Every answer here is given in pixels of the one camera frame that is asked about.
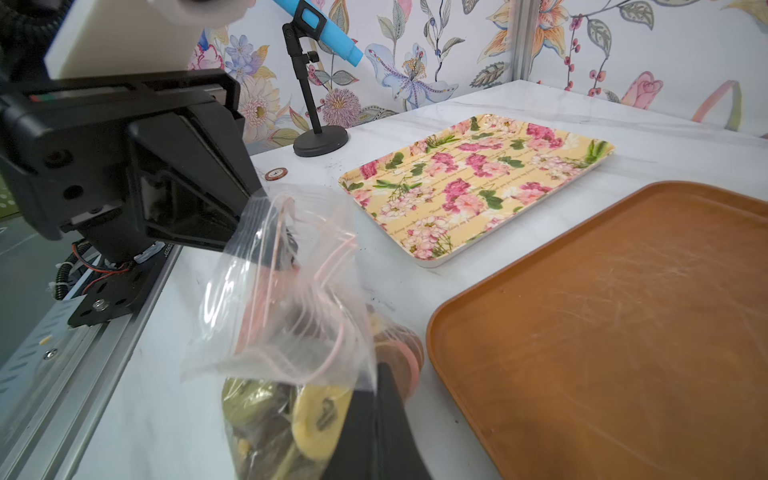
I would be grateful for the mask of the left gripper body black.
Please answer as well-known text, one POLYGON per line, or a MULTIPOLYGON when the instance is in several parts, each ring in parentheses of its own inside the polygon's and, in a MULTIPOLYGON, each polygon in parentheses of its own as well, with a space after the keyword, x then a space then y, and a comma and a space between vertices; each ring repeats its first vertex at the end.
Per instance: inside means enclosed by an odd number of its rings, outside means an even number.
POLYGON ((239 97, 216 69, 5 84, 1 174, 41 236, 78 231, 112 262, 220 251, 262 191, 239 97))

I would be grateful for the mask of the ziploc bag round cookies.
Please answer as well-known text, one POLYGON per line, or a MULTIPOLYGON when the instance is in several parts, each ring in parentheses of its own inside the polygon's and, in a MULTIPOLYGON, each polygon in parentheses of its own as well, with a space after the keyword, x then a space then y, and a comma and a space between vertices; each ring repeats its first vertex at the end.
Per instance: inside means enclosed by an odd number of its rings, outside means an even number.
POLYGON ((365 298, 351 200, 323 187, 252 197, 207 282, 189 376, 216 374, 239 479, 321 479, 377 365, 415 393, 420 338, 365 298))

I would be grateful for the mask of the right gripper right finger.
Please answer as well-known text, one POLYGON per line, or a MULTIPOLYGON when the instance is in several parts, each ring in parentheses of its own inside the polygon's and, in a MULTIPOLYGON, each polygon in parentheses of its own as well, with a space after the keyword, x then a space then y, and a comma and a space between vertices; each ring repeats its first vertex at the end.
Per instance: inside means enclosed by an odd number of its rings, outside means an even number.
POLYGON ((377 365, 374 407, 374 478, 430 480, 413 437, 392 369, 377 365))

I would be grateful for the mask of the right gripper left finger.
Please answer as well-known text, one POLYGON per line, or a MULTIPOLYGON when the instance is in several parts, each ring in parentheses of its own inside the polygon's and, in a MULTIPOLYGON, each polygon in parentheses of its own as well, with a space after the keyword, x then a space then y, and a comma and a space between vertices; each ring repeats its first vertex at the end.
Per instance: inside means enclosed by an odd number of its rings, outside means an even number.
POLYGON ((364 480, 372 473, 373 392, 355 391, 341 436, 322 480, 364 480))

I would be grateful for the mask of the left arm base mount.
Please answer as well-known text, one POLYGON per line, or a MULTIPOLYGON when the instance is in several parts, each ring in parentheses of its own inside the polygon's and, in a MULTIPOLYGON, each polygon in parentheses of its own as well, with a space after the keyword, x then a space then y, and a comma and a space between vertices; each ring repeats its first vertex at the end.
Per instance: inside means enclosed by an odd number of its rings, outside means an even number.
POLYGON ((80 305, 67 320, 71 328, 95 326, 124 315, 138 313, 159 282, 173 247, 165 246, 127 273, 98 280, 85 291, 80 305))

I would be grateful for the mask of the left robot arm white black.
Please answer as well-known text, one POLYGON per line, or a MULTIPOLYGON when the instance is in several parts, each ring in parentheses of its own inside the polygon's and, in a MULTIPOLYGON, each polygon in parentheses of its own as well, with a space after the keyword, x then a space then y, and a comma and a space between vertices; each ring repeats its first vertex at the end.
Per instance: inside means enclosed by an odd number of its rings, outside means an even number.
POLYGON ((261 188, 241 86, 188 64, 243 1, 5 1, 1 175, 43 237, 123 263, 154 242, 222 250, 261 188))

